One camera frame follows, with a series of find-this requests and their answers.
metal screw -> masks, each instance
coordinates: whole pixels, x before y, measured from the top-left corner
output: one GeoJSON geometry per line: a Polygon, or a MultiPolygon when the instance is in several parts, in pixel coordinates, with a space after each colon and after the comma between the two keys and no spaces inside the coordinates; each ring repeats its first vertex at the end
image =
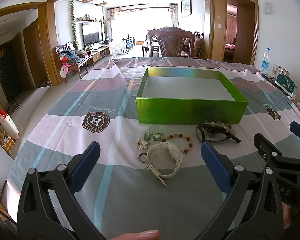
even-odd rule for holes
{"type": "Polygon", "coordinates": [[[236,165],[235,167],[234,167],[237,171],[243,171],[244,170],[244,167],[242,166],[242,165],[236,165]]]}
{"type": "Polygon", "coordinates": [[[58,165],[57,170],[58,171],[64,171],[66,169],[66,167],[67,166],[65,166],[64,164],[60,164],[60,165],[58,165]]]}
{"type": "Polygon", "coordinates": [[[271,175],[273,173],[273,171],[270,168],[266,168],[266,173],[271,175]]]}
{"type": "Polygon", "coordinates": [[[29,169],[28,173],[29,173],[29,174],[34,174],[34,173],[35,173],[35,168],[29,169]]]}

open box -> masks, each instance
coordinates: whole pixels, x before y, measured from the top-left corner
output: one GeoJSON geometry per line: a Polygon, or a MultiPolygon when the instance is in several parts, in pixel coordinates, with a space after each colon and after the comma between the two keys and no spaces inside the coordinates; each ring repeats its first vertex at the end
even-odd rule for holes
{"type": "Polygon", "coordinates": [[[147,68],[136,95],[139,123],[239,123],[248,105],[220,72],[189,68],[147,68]]]}

human hand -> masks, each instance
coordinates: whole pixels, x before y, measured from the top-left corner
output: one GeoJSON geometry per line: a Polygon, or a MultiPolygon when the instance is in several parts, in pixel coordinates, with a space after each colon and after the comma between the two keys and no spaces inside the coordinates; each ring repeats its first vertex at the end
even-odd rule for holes
{"type": "Polygon", "coordinates": [[[158,240],[160,233],[158,230],[144,231],[141,233],[130,233],[117,236],[112,240],[158,240]]]}

framed picture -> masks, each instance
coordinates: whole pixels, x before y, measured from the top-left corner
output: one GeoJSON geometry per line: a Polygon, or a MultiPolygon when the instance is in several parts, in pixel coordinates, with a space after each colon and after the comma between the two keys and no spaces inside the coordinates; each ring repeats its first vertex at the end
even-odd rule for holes
{"type": "Polygon", "coordinates": [[[181,16],[186,17],[190,14],[192,14],[191,0],[182,0],[181,1],[181,16]]]}

metallic green box side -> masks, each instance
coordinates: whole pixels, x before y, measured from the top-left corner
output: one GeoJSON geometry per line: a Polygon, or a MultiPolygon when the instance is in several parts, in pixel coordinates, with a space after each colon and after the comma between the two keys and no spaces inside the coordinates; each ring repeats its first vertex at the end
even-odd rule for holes
{"type": "Polygon", "coordinates": [[[242,93],[220,72],[181,68],[147,68],[136,96],[139,123],[192,124],[205,120],[239,123],[248,105],[242,93]],[[142,98],[148,76],[218,79],[235,101],[142,98]]]}

